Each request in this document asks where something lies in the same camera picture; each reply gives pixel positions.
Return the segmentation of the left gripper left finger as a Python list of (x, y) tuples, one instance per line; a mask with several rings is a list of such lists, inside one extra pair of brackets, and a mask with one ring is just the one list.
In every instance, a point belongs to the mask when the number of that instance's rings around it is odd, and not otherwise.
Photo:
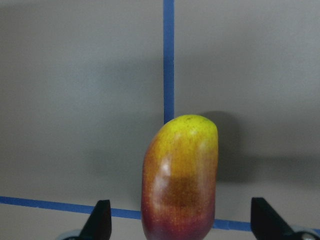
[(99, 200), (82, 228), (80, 240), (109, 240), (111, 237), (111, 204)]

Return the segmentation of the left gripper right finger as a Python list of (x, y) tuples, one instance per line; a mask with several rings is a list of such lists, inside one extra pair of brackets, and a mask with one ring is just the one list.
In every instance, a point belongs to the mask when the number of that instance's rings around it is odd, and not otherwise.
[(299, 239), (299, 235), (263, 197), (251, 199), (250, 227), (257, 240)]

